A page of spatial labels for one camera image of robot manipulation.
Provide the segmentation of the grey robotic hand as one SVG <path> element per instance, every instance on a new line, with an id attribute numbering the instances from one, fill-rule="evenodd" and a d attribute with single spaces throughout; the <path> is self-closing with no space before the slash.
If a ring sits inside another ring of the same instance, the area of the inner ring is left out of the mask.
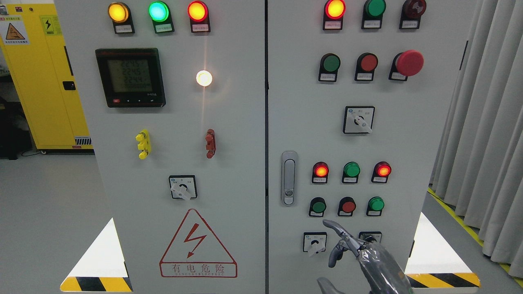
<path id="1" fill-rule="evenodd" d="M 329 254 L 329 268 L 334 268 L 346 251 L 351 251 L 359 262 L 361 271 L 370 285 L 371 294 L 412 294 L 413 288 L 407 275 L 394 257 L 376 240 L 355 238 L 339 223 L 324 219 L 340 240 Z"/>

